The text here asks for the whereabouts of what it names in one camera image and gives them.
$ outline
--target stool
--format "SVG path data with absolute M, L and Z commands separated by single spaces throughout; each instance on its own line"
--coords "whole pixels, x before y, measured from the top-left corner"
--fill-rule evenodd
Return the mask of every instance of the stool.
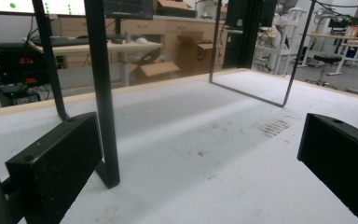
M 319 55 L 315 55 L 313 56 L 313 59 L 316 60 L 316 61 L 320 61 L 320 62 L 324 62 L 324 65 L 322 67 L 322 71 L 321 71 L 321 75 L 319 76 L 319 79 L 317 81 L 314 81 L 314 80 L 305 80 L 306 82 L 309 82 L 309 83 L 313 83 L 313 84 L 316 84 L 318 86 L 323 86 L 323 87 L 330 87 L 330 88 L 333 88 L 333 89 L 337 89 L 337 86 L 335 85 L 332 85 L 332 84 L 329 84 L 327 82 L 324 81 L 324 74 L 325 74 L 325 67 L 326 65 L 329 63 L 330 65 L 332 63 L 338 63 L 338 62 L 341 62 L 342 60 L 342 57 L 339 56 L 339 55 L 327 55 L 327 54 L 319 54 Z

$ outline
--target screw hole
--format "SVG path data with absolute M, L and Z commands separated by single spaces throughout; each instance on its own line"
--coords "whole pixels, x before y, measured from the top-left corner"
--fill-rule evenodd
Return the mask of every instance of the screw hole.
M 34 159 L 34 156 L 26 156 L 24 157 L 24 161 L 32 161 Z

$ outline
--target computer screen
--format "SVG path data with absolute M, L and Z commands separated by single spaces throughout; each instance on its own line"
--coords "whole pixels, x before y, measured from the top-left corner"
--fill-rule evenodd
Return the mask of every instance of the computer screen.
M 246 22 L 245 13 L 247 11 L 249 1 L 251 0 L 230 0 L 228 1 L 226 24 L 233 28 L 241 28 Z M 261 15 L 260 26 L 270 27 L 274 18 L 277 0 L 264 0 Z
M 85 16 L 84 0 L 43 0 L 46 14 Z M 153 0 L 104 0 L 106 18 L 144 19 L 153 17 Z M 32 0 L 0 0 L 0 14 L 33 15 Z

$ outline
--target drawer handle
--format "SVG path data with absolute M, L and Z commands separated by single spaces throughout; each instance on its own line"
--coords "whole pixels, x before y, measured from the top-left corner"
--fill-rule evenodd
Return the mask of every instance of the drawer handle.
M 144 27 L 144 28 L 146 28 L 146 27 L 148 27 L 149 25 L 147 24 L 147 23 L 145 23 L 145 24 L 138 24 L 138 27 L 139 28 L 142 28 L 142 27 Z

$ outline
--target gray floor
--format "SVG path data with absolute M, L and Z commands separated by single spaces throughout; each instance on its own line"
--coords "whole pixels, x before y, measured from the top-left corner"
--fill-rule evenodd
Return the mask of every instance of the gray floor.
M 289 64 L 287 74 L 292 74 L 293 66 L 294 66 L 293 63 Z M 333 65 L 332 67 L 330 65 L 327 65 L 326 71 L 333 72 L 336 71 L 336 68 L 337 68 L 336 65 Z M 299 80 L 299 81 L 305 81 L 306 79 L 317 80 L 319 78 L 321 70 L 322 70 L 321 66 L 319 67 L 308 66 L 308 67 L 297 68 L 295 74 L 295 80 Z M 348 91 L 348 89 L 358 91 L 358 63 L 354 67 L 351 67 L 349 65 L 344 65 L 341 71 L 342 74 L 338 76 L 325 76 L 324 81 L 336 85 L 339 91 Z M 80 80 L 81 84 L 79 84 L 79 88 L 73 88 L 73 82 L 72 82 L 71 85 L 68 86 L 68 88 L 64 88 L 62 90 L 63 96 L 71 96 L 71 95 L 93 91 L 93 87 L 90 86 L 90 81 L 92 80 L 91 76 L 83 76 L 82 78 L 79 78 L 79 74 L 78 72 L 76 72 L 76 78 L 71 78 L 71 77 L 63 78 L 62 86 L 67 85 L 64 83 L 65 80 L 77 80 L 77 81 Z M 47 92 L 45 88 L 37 88 L 34 89 L 34 91 L 37 91 L 39 93 L 42 100 L 46 100 L 47 98 L 52 99 L 51 91 Z

